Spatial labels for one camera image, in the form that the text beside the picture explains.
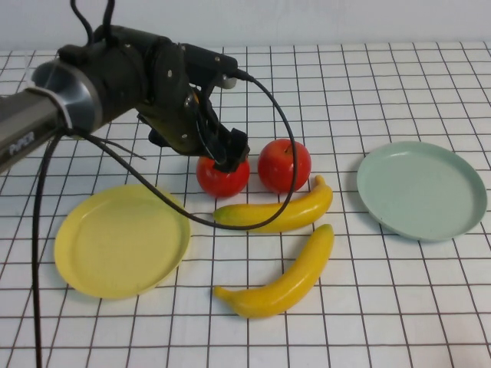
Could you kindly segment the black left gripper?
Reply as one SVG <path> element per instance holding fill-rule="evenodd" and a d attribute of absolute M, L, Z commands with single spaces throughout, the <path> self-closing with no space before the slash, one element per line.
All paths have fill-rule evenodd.
<path fill-rule="evenodd" d="M 193 88 L 193 101 L 197 106 L 196 127 L 199 141 L 203 146 L 202 155 L 213 159 L 213 168 L 220 172 L 235 172 L 239 160 L 249 154 L 249 138 L 241 130 L 232 129 L 229 137 L 229 152 L 221 140 L 222 125 L 205 91 Z"/>

